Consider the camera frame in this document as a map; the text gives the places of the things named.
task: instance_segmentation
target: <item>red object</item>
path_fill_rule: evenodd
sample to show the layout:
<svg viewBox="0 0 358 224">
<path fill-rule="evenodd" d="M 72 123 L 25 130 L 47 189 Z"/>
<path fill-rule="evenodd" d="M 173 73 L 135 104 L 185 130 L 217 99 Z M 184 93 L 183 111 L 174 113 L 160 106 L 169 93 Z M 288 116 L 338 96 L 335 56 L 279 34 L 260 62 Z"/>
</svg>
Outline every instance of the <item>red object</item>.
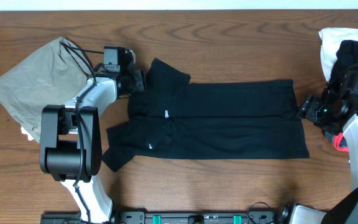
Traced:
<svg viewBox="0 0 358 224">
<path fill-rule="evenodd" d="M 334 137 L 334 142 L 333 145 L 334 147 L 342 152 L 349 152 L 349 148 L 348 147 L 339 147 L 339 144 L 341 143 L 343 138 L 343 133 L 338 134 L 337 136 Z"/>
</svg>

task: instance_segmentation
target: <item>wooden table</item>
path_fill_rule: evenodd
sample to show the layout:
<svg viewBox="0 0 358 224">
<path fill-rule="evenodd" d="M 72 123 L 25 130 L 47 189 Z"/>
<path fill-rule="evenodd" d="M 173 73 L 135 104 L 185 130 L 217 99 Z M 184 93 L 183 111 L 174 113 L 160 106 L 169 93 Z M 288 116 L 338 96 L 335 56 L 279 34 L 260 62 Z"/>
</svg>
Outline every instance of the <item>wooden table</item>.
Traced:
<svg viewBox="0 0 358 224">
<path fill-rule="evenodd" d="M 44 44 L 64 36 L 85 49 L 132 49 L 139 67 L 158 57 L 196 83 L 291 78 L 298 103 L 320 95 L 325 80 L 318 31 L 358 28 L 358 11 L 80 11 L 0 12 L 0 76 Z M 101 55 L 91 55 L 102 61 Z M 101 117 L 127 120 L 126 100 Z M 310 159 L 186 161 L 136 156 L 100 176 L 116 206 L 148 211 L 246 210 L 296 201 L 327 210 L 351 187 L 348 155 L 303 121 Z M 39 166 L 39 145 L 0 105 L 0 223 L 37 223 L 44 212 L 77 211 L 75 201 Z"/>
</svg>

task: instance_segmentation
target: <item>white cloth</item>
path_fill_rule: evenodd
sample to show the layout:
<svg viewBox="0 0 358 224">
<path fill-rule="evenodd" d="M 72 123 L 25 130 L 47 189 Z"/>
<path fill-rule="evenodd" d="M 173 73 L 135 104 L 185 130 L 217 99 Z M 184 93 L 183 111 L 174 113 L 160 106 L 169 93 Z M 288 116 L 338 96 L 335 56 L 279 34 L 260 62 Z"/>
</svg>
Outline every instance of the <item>white cloth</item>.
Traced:
<svg viewBox="0 0 358 224">
<path fill-rule="evenodd" d="M 0 77 L 0 103 L 22 125 L 29 140 L 40 142 L 41 114 L 46 105 L 62 105 L 86 85 L 86 64 L 71 53 L 73 59 L 59 42 L 74 46 L 60 37 Z"/>
<path fill-rule="evenodd" d="M 339 50 L 341 42 L 343 40 L 358 41 L 358 29 L 324 28 L 318 34 L 323 41 L 320 50 L 321 67 L 328 81 L 331 77 L 331 70 L 337 60 L 336 52 Z"/>
</svg>

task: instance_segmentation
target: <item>gray fabric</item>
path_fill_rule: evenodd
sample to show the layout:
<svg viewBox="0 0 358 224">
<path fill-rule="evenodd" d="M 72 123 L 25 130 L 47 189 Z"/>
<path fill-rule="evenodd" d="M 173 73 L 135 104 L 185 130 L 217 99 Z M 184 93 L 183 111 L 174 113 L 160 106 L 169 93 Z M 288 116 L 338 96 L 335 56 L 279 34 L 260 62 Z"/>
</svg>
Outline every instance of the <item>gray fabric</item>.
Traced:
<svg viewBox="0 0 358 224">
<path fill-rule="evenodd" d="M 71 53 L 74 60 L 59 41 L 74 47 L 60 37 L 0 77 L 0 103 L 37 142 L 40 142 L 42 109 L 48 104 L 62 105 L 74 97 L 86 84 L 83 71 L 89 72 L 81 59 Z"/>
</svg>

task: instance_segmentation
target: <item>white wall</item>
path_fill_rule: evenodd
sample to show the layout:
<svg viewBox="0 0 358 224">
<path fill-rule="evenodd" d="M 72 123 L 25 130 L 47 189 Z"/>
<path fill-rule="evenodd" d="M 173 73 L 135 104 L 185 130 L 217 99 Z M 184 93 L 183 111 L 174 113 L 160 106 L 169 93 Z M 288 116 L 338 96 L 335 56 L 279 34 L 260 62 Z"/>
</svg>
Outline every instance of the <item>white wall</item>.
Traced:
<svg viewBox="0 0 358 224">
<path fill-rule="evenodd" d="M 358 9 L 358 0 L 0 0 L 0 11 Z"/>
</svg>

